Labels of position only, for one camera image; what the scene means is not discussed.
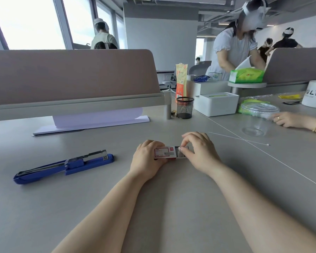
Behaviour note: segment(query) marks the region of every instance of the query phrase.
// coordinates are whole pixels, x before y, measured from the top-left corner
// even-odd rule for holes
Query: ceiling
[[[216,36],[236,20],[247,0],[103,0],[122,10],[124,2],[136,5],[194,7],[199,9],[198,36]],[[266,0],[268,25],[279,25],[316,15],[316,0]]]

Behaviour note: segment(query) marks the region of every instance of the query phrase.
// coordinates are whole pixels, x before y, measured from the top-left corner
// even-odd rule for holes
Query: plastic jar lid
[[[262,102],[248,102],[241,105],[241,107],[249,112],[259,114],[273,114],[278,113],[280,109],[277,106],[273,106],[269,103]]]

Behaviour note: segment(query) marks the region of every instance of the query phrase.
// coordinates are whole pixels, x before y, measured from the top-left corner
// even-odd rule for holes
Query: open stapler
[[[109,164],[113,161],[114,156],[110,153],[108,154],[106,150],[102,150],[38,168],[20,171],[14,176],[13,180],[17,184],[28,184],[61,171],[65,171],[65,175],[70,175]]]

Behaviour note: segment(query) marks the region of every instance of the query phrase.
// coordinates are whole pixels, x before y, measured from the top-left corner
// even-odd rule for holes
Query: person in black shirt
[[[273,39],[267,38],[265,40],[265,43],[258,49],[258,52],[261,56],[261,58],[267,63],[268,56],[265,54],[267,50],[270,49],[270,47],[273,45]]]
[[[298,44],[295,39],[290,39],[293,33],[294,28],[291,27],[284,30],[282,33],[283,39],[275,43],[273,47],[270,47],[270,49],[267,50],[265,54],[269,56],[270,52],[276,48],[302,48],[302,45]]]

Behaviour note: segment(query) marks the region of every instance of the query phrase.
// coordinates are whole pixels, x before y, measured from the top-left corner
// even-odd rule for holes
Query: pen holder
[[[177,118],[190,119],[193,110],[193,97],[178,97],[177,98]]]

